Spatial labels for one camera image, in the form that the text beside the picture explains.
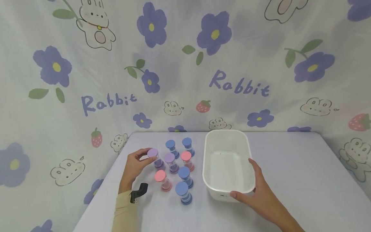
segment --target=purple cap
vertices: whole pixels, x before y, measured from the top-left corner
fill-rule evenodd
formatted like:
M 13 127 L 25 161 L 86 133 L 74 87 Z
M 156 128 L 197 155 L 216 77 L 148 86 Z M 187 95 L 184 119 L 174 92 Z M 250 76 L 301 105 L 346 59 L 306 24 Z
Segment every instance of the purple cap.
M 175 155 L 173 153 L 167 153 L 164 156 L 164 160 L 165 160 L 166 163 L 171 163 L 175 160 Z
M 148 152 L 147 152 L 147 156 L 149 158 L 151 157 L 155 157 L 158 155 L 158 150 L 156 148 L 151 148 Z
M 179 196 L 185 195 L 188 192 L 188 185 L 187 185 L 187 183 L 184 182 L 184 181 L 177 183 L 177 185 L 175 186 L 175 192 Z
M 192 144 L 192 139 L 191 138 L 184 138 L 183 139 L 183 141 L 182 141 L 182 143 L 183 143 L 183 146 L 189 146 L 189 145 L 191 145 Z

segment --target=left hand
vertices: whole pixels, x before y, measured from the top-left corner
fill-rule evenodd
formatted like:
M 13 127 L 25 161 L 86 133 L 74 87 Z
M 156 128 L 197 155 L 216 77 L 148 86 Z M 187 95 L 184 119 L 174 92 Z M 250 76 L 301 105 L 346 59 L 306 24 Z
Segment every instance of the left hand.
M 119 194 L 131 190 L 131 186 L 135 181 L 135 178 L 142 172 L 145 166 L 153 163 L 156 160 L 156 157 L 146 158 L 140 160 L 142 156 L 147 155 L 147 152 L 151 148 L 143 148 L 139 149 L 136 152 L 133 152 L 128 155 L 128 159 L 126 161 L 124 173 L 121 178 L 120 187 L 119 187 Z

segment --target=fabric backdrop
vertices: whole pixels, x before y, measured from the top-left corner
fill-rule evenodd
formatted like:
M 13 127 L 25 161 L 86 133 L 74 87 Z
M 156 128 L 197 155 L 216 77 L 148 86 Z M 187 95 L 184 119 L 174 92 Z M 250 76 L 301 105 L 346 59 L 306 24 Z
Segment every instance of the fabric backdrop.
M 2 231 L 72 231 L 135 131 L 315 131 L 371 197 L 370 0 L 0 3 Z

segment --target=strawberry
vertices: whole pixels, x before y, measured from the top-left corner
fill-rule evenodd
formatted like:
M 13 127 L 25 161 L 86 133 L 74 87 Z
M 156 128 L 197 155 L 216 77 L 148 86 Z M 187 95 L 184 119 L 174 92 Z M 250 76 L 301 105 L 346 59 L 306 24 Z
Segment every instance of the strawberry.
M 348 126 L 355 131 L 365 131 L 370 129 L 370 124 L 369 114 L 358 114 L 349 121 Z
M 92 145 L 93 147 L 99 147 L 102 144 L 102 134 L 100 131 L 97 131 L 97 127 L 95 131 L 92 133 Z
M 196 110 L 200 113 L 206 113 L 210 110 L 210 100 L 208 101 L 205 101 L 205 100 L 202 100 L 197 106 L 196 106 Z

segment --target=white plastic bin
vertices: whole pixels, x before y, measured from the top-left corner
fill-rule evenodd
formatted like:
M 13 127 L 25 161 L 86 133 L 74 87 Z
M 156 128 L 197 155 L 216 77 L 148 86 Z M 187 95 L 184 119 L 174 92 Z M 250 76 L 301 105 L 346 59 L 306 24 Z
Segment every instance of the white plastic bin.
M 202 178 L 215 200 L 237 202 L 231 191 L 244 194 L 255 188 L 255 172 L 247 136 L 238 130 L 213 130 L 205 138 Z

